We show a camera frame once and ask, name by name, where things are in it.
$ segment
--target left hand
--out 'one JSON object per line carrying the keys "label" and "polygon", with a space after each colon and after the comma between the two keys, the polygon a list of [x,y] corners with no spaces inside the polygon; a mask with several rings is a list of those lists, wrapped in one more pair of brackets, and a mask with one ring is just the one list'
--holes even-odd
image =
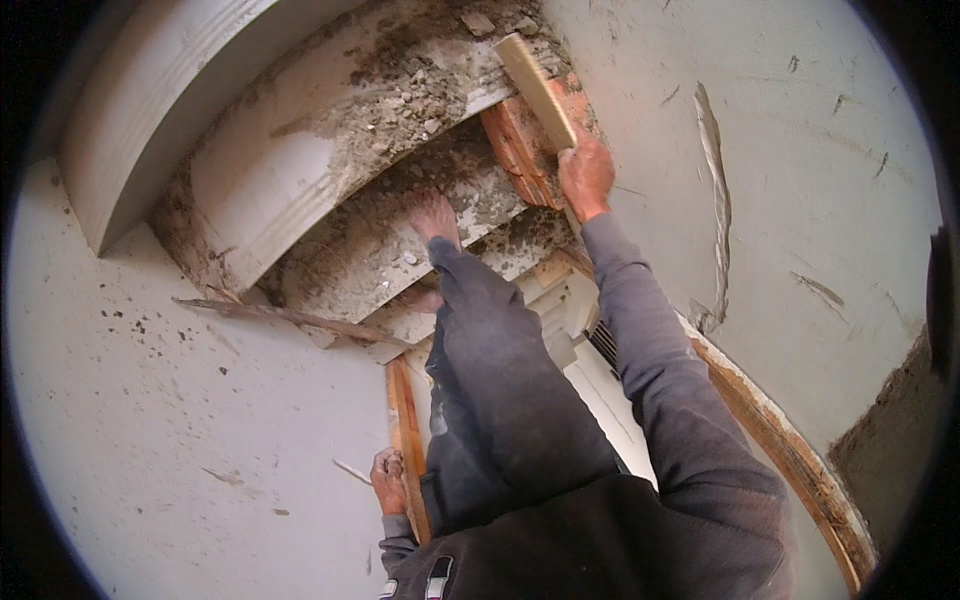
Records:
{"label": "left hand", "polygon": [[370,482],[384,515],[405,515],[407,491],[403,487],[403,456],[390,446],[373,457]]}

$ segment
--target white wall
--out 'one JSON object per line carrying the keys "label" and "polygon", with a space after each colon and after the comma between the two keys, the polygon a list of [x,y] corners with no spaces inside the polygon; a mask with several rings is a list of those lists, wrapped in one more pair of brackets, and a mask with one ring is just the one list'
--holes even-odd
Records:
{"label": "white wall", "polygon": [[379,507],[330,459],[367,471],[389,444],[383,368],[174,305],[197,292],[143,225],[94,258],[54,173],[16,212],[9,352],[40,483],[108,595],[375,597]]}
{"label": "white wall", "polygon": [[715,291],[706,87],[732,203],[730,308],[709,337],[826,453],[924,323],[940,217],[903,82],[841,0],[545,4],[614,153],[613,210],[684,314]]}

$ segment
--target small stone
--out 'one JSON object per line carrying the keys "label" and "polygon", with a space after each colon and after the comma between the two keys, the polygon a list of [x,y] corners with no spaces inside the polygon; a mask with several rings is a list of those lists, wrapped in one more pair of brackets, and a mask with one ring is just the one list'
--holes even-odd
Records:
{"label": "small stone", "polygon": [[524,34],[525,36],[532,36],[540,28],[537,26],[537,21],[533,20],[529,16],[524,16],[522,19],[516,22],[516,30]]}
{"label": "small stone", "polygon": [[460,17],[467,29],[477,37],[487,36],[495,31],[495,27],[485,14],[480,12],[471,12]]}

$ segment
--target bare foot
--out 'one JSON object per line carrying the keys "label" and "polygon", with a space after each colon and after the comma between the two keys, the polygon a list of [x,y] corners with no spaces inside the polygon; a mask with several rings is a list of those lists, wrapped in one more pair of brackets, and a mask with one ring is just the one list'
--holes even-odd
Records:
{"label": "bare foot", "polygon": [[440,292],[419,282],[400,292],[394,301],[416,313],[435,313],[444,303]]}
{"label": "bare foot", "polygon": [[450,240],[460,250],[460,234],[457,232],[457,217],[450,202],[436,187],[415,187],[407,192],[410,210],[410,225],[420,234],[423,243],[435,235]]}

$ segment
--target hand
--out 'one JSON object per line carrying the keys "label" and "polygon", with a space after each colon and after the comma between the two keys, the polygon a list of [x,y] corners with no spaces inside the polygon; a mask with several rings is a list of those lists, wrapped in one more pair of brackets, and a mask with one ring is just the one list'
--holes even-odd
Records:
{"label": "hand", "polygon": [[561,150],[560,187],[574,216],[581,224],[601,212],[611,212],[607,193],[613,186],[613,161],[610,151],[595,137],[573,123],[577,147]]}
{"label": "hand", "polygon": [[393,446],[380,450],[373,457],[370,482],[384,515],[407,512],[407,491],[403,487],[403,458]]}

